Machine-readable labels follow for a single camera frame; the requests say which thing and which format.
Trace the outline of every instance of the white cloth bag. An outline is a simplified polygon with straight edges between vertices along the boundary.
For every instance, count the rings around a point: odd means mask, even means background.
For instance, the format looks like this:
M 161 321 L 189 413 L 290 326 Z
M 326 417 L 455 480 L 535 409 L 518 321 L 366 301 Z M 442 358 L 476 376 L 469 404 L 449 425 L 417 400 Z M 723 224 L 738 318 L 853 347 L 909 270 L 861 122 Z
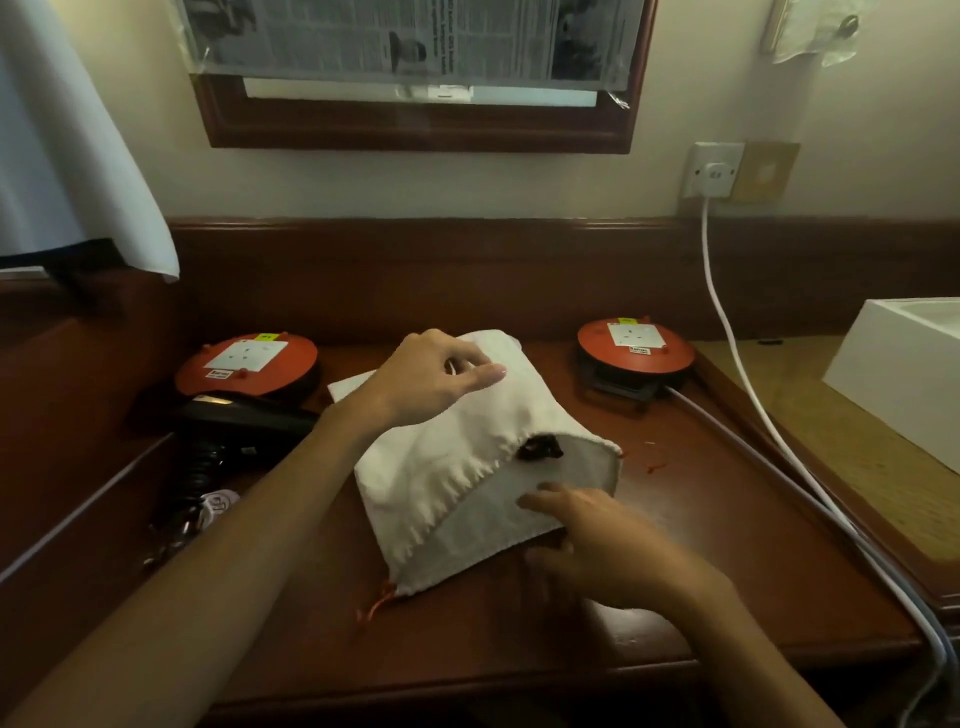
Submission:
M 612 493 L 622 451 L 557 404 L 546 383 L 503 331 L 461 336 L 506 377 L 466 395 L 422 425 L 379 437 L 356 466 L 360 495 L 390 567 L 397 595 L 421 592 L 510 546 L 560 527 L 523 511 L 516 499 L 544 481 Z M 329 386 L 341 400 L 373 372 Z M 556 435 L 558 459 L 518 460 L 531 437 Z

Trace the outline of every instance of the white wall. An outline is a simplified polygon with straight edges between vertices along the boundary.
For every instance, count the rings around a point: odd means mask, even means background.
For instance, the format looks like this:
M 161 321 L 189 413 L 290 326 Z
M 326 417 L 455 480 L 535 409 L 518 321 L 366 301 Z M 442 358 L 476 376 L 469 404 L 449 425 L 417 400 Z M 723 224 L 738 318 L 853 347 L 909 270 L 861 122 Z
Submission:
M 210 149 L 163 0 L 52 0 L 168 215 L 633 217 L 697 140 L 804 144 L 778 212 L 960 217 L 960 2 L 881 0 L 852 61 L 771 66 L 772 0 L 660 0 L 628 157 Z

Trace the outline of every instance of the electrical socket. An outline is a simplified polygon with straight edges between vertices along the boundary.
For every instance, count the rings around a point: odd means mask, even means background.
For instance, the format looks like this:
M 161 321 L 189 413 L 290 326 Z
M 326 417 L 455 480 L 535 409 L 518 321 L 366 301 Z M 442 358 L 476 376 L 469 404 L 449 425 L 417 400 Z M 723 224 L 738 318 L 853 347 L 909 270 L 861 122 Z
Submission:
M 703 181 L 706 179 L 707 165 L 711 163 L 728 164 L 730 172 L 728 180 L 710 181 L 710 197 L 730 197 L 736 173 L 740 169 L 740 160 L 743 159 L 743 142 L 711 142 L 698 141 L 690 152 L 690 161 L 686 166 L 684 176 L 684 197 L 703 197 Z

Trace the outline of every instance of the newspaper photo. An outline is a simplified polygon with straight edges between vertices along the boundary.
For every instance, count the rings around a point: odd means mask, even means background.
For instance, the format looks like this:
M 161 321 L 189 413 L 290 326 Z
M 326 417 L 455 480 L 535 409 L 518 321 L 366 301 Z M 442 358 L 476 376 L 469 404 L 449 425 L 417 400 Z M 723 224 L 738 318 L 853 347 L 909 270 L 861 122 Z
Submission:
M 169 0 L 201 73 L 622 91 L 643 0 Z

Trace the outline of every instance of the hair dryer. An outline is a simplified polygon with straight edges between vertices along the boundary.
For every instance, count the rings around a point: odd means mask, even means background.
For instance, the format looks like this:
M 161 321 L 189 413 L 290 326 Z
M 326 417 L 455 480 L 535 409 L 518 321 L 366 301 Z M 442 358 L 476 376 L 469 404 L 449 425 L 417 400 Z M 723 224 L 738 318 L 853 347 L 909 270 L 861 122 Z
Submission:
M 204 497 L 225 473 L 271 468 L 309 434 L 318 415 L 235 392 L 194 397 L 175 413 L 174 431 L 184 449 L 160 492 L 151 527 L 166 543 L 147 559 L 159 566 L 179 553 L 204 522 Z

